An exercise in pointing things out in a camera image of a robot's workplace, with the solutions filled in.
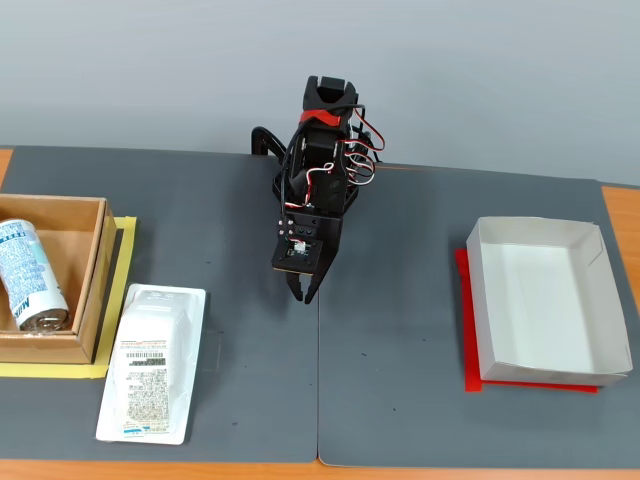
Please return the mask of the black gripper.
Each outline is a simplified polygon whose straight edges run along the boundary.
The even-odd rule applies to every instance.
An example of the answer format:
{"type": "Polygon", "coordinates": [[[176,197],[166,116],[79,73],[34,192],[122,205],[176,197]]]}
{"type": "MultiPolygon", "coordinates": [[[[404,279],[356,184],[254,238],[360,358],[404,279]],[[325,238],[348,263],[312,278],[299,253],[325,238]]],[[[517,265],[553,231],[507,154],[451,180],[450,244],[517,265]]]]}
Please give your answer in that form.
{"type": "Polygon", "coordinates": [[[342,219],[301,211],[287,211],[278,222],[278,241],[272,266],[285,273],[294,298],[310,304],[335,258],[342,219]],[[312,275],[304,297],[300,274],[312,275]]]}

